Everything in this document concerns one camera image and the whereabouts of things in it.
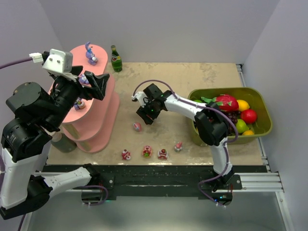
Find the green basket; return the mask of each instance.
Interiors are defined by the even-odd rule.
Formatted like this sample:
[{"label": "green basket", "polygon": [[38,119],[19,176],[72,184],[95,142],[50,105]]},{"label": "green basket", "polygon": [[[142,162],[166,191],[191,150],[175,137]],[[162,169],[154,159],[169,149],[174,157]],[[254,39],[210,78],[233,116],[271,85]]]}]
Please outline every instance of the green basket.
[{"label": "green basket", "polygon": [[[236,142],[231,144],[245,144],[255,140],[258,137],[265,136],[272,130],[272,122],[270,115],[266,109],[264,100],[260,93],[252,88],[215,88],[215,89],[197,89],[193,90],[188,99],[200,100],[201,97],[214,98],[221,94],[229,94],[235,97],[237,100],[245,100],[248,102],[251,109],[257,113],[257,121],[253,124],[248,124],[249,128],[254,131],[254,135],[242,136],[239,135]],[[197,130],[193,125],[193,121],[188,119],[189,133],[192,141],[199,146],[206,146],[206,144],[200,139]]]}]

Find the red apple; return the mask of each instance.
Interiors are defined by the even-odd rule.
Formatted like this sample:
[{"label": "red apple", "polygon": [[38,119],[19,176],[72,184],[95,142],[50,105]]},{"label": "red apple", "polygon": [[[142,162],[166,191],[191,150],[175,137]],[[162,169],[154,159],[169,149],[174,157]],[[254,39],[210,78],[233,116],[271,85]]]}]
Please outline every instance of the red apple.
[{"label": "red apple", "polygon": [[247,124],[255,123],[257,120],[257,113],[252,109],[244,110],[241,113],[241,119]]}]

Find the white connector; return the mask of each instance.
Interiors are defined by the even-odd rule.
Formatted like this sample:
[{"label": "white connector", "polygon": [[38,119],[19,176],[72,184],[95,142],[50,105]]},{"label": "white connector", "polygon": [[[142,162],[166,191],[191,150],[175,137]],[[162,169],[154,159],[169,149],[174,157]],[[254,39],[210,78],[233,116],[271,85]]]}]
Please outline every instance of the white connector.
[{"label": "white connector", "polygon": [[41,63],[44,61],[41,53],[31,53],[29,56],[32,58],[34,63]]}]

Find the gray wall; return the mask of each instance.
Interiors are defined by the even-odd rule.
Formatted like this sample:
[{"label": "gray wall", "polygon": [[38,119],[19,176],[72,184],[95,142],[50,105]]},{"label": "gray wall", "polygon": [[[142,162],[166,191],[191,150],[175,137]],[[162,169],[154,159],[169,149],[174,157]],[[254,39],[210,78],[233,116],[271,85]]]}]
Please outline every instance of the gray wall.
[{"label": "gray wall", "polygon": [[[29,53],[50,48],[61,49],[48,18],[37,0],[1,0],[0,2],[0,64],[28,57]],[[13,90],[27,81],[35,81],[44,88],[51,78],[40,64],[31,62],[0,70],[0,131],[14,118],[5,104]],[[20,218],[4,221],[0,230],[15,231]]]},{"label": "gray wall", "polygon": [[40,0],[63,48],[126,62],[243,63],[279,0]]},{"label": "gray wall", "polygon": [[244,64],[247,85],[262,93],[273,119],[263,142],[298,231],[308,225],[307,19],[306,0],[281,0]]}]

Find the wooden table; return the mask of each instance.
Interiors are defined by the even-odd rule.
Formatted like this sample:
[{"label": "wooden table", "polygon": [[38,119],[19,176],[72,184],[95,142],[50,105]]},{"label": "wooden table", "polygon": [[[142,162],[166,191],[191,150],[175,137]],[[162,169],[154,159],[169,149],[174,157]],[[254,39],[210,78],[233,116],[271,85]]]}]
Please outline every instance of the wooden table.
[{"label": "wooden table", "polygon": [[[107,147],[95,154],[80,149],[71,153],[61,153],[54,147],[48,164],[84,164],[99,165],[212,165],[209,147],[195,145],[188,134],[188,123],[184,116],[162,111],[152,125],[146,126],[136,114],[138,103],[131,101],[135,87],[148,79],[167,82],[180,96],[187,97],[194,89],[240,87],[241,81],[235,64],[216,63],[124,63],[123,71],[115,73],[111,64],[105,70],[115,78],[115,92],[120,96],[120,107],[116,117],[111,139]],[[142,85],[143,90],[150,83]],[[162,84],[156,84],[162,91]],[[142,132],[133,129],[133,123],[142,124]],[[180,153],[173,151],[174,144],[182,141],[184,149]],[[142,148],[152,146],[153,156],[141,157]],[[169,152],[169,159],[157,158],[159,149]],[[121,152],[128,149],[131,160],[122,160]],[[229,145],[233,165],[262,165],[257,141],[246,145]]]}]

